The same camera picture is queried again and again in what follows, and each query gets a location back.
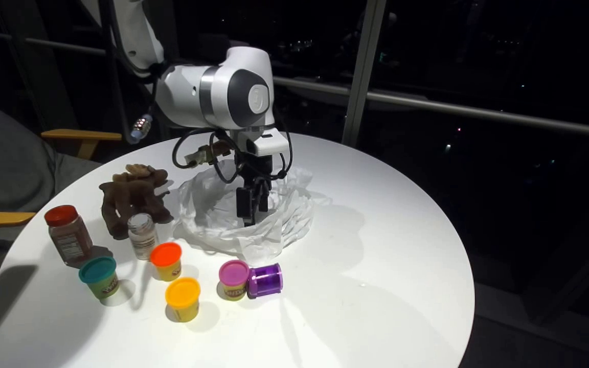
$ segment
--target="small plastic cup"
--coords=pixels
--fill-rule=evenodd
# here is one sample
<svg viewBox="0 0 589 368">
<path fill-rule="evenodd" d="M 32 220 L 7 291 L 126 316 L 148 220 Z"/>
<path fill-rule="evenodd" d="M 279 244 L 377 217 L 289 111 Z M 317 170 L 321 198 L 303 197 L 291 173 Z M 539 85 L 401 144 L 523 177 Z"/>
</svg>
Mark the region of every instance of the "small plastic cup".
<svg viewBox="0 0 589 368">
<path fill-rule="evenodd" d="M 240 299 L 247 291 L 249 268 L 240 260 L 231 260 L 219 268 L 219 284 L 225 299 Z"/>
<path fill-rule="evenodd" d="M 200 285 L 194 277 L 177 277 L 165 291 L 167 307 L 175 321 L 192 321 L 197 312 Z"/>
<path fill-rule="evenodd" d="M 279 266 L 262 266 L 262 268 L 252 268 L 249 280 L 247 280 L 247 295 L 249 299 L 266 296 L 266 295 L 275 295 L 282 287 L 282 277 L 279 277 Z"/>
<path fill-rule="evenodd" d="M 179 275 L 179 246 L 159 244 L 150 250 L 148 260 L 158 270 L 159 280 L 175 280 Z"/>
<path fill-rule="evenodd" d="M 87 284 L 97 301 L 104 301 L 118 287 L 114 268 L 117 264 L 111 258 L 94 258 L 79 268 L 78 277 Z"/>
<path fill-rule="evenodd" d="M 158 244 L 155 224 L 148 212 L 135 212 L 129 222 L 129 238 L 137 258 L 147 258 L 153 244 Z"/>
</svg>

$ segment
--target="brown object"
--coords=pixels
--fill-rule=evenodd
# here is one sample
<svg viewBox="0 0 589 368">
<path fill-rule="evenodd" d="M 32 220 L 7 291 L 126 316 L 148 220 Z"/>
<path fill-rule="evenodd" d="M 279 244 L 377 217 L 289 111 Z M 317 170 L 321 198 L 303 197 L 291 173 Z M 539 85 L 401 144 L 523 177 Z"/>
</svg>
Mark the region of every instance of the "brown object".
<svg viewBox="0 0 589 368">
<path fill-rule="evenodd" d="M 68 266 L 78 266 L 90 256 L 90 233 L 71 205 L 52 207 L 45 212 L 45 220 L 50 241 Z"/>
<path fill-rule="evenodd" d="M 126 166 L 124 173 L 114 173 L 111 182 L 99 184 L 97 188 L 104 191 L 101 217 L 108 233 L 114 238 L 124 238 L 129 235 L 126 220 L 135 212 L 147 212 L 155 222 L 169 222 L 169 210 L 164 207 L 161 197 L 153 194 L 165 182 L 165 170 L 132 163 Z"/>
</svg>

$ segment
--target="orange cup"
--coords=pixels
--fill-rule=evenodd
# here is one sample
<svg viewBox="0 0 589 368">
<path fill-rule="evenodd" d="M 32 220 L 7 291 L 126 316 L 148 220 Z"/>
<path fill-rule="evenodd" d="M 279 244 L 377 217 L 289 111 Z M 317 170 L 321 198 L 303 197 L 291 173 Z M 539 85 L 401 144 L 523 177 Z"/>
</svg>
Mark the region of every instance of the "orange cup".
<svg viewBox="0 0 589 368">
<path fill-rule="evenodd" d="M 159 280 L 175 280 L 179 275 L 179 246 L 159 244 L 150 250 L 148 262 L 158 270 Z"/>
<path fill-rule="evenodd" d="M 165 291 L 167 307 L 175 321 L 192 321 L 197 312 L 200 285 L 194 277 L 177 277 Z"/>
</svg>

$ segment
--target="gray chair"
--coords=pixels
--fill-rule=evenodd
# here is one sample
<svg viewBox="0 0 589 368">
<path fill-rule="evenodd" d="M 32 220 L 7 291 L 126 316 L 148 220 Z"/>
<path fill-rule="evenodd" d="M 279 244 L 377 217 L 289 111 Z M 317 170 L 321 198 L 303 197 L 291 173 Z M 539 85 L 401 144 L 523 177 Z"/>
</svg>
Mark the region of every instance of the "gray chair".
<svg viewBox="0 0 589 368">
<path fill-rule="evenodd" d="M 69 128 L 46 130 L 42 137 L 79 141 L 82 158 L 57 154 L 0 111 L 0 241 L 11 241 L 34 210 L 97 166 L 87 162 L 97 141 L 121 141 L 118 132 Z"/>
</svg>

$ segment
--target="cup lid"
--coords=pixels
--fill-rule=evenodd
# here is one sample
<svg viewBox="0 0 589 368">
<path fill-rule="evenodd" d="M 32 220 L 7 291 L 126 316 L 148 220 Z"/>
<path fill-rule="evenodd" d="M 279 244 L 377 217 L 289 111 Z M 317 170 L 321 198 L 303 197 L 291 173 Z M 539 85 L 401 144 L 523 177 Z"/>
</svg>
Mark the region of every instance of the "cup lid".
<svg viewBox="0 0 589 368">
<path fill-rule="evenodd" d="M 45 212 L 45 220 L 50 226 L 60 226 L 71 222 L 78 217 L 75 209 L 71 205 L 52 207 Z"/>
<path fill-rule="evenodd" d="M 114 268 L 117 264 L 111 258 L 94 258 L 78 270 L 78 277 L 86 284 L 94 284 L 109 275 Z"/>
<path fill-rule="evenodd" d="M 153 266 L 164 268 L 179 260 L 179 246 L 177 244 L 159 244 L 150 250 L 148 260 Z"/>
<path fill-rule="evenodd" d="M 165 291 L 165 301 L 172 308 L 188 308 L 197 301 L 200 285 L 194 277 L 177 277 Z"/>
<path fill-rule="evenodd" d="M 153 219 L 148 212 L 135 212 L 129 217 L 129 231 L 132 233 L 148 233 L 153 228 Z"/>
<path fill-rule="evenodd" d="M 240 260 L 231 260 L 219 268 L 219 280 L 225 285 L 244 284 L 249 277 L 249 268 Z"/>
</svg>

